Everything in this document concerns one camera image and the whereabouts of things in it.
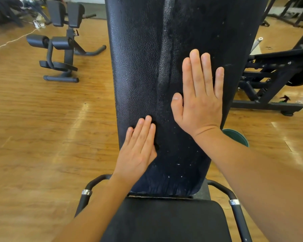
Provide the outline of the grey bar with white cap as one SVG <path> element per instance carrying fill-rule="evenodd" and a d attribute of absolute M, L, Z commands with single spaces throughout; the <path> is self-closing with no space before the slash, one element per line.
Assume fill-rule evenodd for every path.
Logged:
<path fill-rule="evenodd" d="M 259 38 L 257 38 L 257 39 L 254 41 L 254 43 L 253 43 L 253 45 L 252 45 L 252 47 L 251 47 L 250 54 L 253 53 L 253 51 L 258 47 L 258 45 L 259 45 L 262 41 L 263 41 L 263 37 L 259 37 Z"/>

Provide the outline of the green bucket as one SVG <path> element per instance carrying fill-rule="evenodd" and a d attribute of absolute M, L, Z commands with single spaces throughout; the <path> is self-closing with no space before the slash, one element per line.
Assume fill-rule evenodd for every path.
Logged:
<path fill-rule="evenodd" d="M 236 141 L 246 147 L 249 147 L 248 140 L 240 132 L 233 130 L 233 129 L 222 129 L 222 132 L 229 138 L 233 139 L 234 141 Z"/>

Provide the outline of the black bench backrest pad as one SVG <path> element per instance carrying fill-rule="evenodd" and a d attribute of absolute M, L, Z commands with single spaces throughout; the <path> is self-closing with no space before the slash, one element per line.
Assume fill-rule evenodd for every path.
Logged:
<path fill-rule="evenodd" d="M 136 194 L 190 196 L 211 159 L 174 121 L 183 93 L 182 62 L 191 50 L 225 69 L 222 123 L 232 106 L 268 0 L 105 0 L 119 146 L 140 118 L 156 125 L 157 158 L 133 186 Z"/>

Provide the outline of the person's left hand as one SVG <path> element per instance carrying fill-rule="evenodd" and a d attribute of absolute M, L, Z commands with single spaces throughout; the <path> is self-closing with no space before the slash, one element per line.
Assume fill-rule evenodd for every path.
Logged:
<path fill-rule="evenodd" d="M 145 118 L 138 120 L 129 145 L 124 149 L 121 147 L 115 170 L 109 180 L 110 185 L 130 190 L 157 157 L 154 146 L 156 126 L 152 122 L 152 149 L 150 151 L 138 151 L 138 136 L 144 120 Z"/>

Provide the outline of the person's right hand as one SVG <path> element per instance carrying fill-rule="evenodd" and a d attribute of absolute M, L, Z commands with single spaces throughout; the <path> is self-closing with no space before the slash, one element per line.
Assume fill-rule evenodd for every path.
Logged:
<path fill-rule="evenodd" d="M 215 76 L 209 53 L 200 55 L 206 94 L 195 94 L 189 56 L 182 63 L 183 120 L 178 126 L 198 142 L 211 130 L 219 130 L 223 99 L 214 94 Z"/>

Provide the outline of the grey floor mat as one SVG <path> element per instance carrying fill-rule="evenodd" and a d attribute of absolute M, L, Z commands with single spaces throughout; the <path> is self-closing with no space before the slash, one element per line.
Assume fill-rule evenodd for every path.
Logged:
<path fill-rule="evenodd" d="M 106 5 L 100 3 L 80 3 L 85 8 L 84 16 L 90 16 L 95 14 L 96 16 L 92 17 L 93 19 L 106 20 Z"/>

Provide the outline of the black back extension machine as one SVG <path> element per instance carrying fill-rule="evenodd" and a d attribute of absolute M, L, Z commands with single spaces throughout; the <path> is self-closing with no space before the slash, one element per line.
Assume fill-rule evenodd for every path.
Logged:
<path fill-rule="evenodd" d="M 81 3 L 67 2 L 66 6 L 60 1 L 46 2 L 50 19 L 47 24 L 53 24 L 55 27 L 68 25 L 65 36 L 56 36 L 48 38 L 44 35 L 29 34 L 26 36 L 28 44 L 32 47 L 43 48 L 47 50 L 46 60 L 40 60 L 42 68 L 52 69 L 62 72 L 59 76 L 43 76 L 46 81 L 78 83 L 78 77 L 72 77 L 72 72 L 78 70 L 73 66 L 74 55 L 96 56 L 106 50 L 106 45 L 93 52 L 86 52 L 75 40 L 79 36 L 77 28 L 80 27 L 82 20 L 96 17 L 96 14 L 85 15 L 85 7 Z M 64 51 L 64 62 L 52 61 L 53 50 Z"/>

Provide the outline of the black metal rack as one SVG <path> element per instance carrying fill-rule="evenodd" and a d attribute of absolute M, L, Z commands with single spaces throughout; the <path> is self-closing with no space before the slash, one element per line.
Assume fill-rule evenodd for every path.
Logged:
<path fill-rule="evenodd" d="M 276 0 L 269 0 L 262 17 L 261 26 L 269 27 L 267 17 L 283 21 L 293 27 L 303 28 L 303 0 L 287 0 L 284 6 L 274 6 Z"/>

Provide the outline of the person's left forearm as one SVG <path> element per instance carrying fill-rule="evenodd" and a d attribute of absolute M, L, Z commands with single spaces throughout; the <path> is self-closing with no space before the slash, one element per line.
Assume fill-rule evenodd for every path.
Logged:
<path fill-rule="evenodd" d="M 128 179 L 113 174 L 102 197 L 91 201 L 52 242 L 99 242 L 131 188 Z"/>

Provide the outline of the person's right forearm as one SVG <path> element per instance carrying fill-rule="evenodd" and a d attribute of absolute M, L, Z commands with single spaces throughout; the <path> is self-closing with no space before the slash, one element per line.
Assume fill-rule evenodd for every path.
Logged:
<path fill-rule="evenodd" d="M 218 128 L 188 130 L 270 242 L 303 242 L 303 172 L 256 153 Z"/>

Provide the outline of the black steel exercise machine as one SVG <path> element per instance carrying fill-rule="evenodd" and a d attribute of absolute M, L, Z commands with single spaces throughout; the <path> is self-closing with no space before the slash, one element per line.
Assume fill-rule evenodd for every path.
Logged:
<path fill-rule="evenodd" d="M 250 55 L 245 68 L 260 71 L 243 72 L 238 88 L 249 100 L 234 100 L 232 108 L 280 111 L 284 116 L 303 109 L 303 104 L 271 102 L 285 85 L 303 85 L 303 36 L 291 50 Z"/>

